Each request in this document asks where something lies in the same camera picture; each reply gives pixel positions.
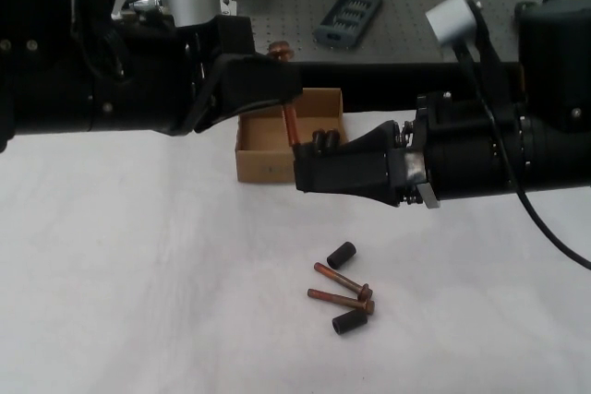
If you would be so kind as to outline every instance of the screwdriver bit set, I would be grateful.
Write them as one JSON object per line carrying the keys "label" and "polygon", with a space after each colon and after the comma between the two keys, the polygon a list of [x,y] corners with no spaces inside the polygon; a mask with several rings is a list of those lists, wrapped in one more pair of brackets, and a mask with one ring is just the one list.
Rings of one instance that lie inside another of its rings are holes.
{"label": "screwdriver bit set", "polygon": [[378,11],[381,0],[337,0],[314,31],[316,41],[335,48],[351,48]]}

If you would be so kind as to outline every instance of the cardboard box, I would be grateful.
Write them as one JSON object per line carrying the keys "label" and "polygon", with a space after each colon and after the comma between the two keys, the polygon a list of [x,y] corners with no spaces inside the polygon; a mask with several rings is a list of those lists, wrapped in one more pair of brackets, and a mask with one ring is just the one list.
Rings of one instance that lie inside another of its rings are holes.
{"label": "cardboard box", "polygon": [[[311,141],[317,129],[338,129],[342,142],[346,141],[341,90],[304,89],[294,105],[302,143]],[[235,154],[239,182],[294,182],[294,154],[287,143],[281,107],[240,116]]]}

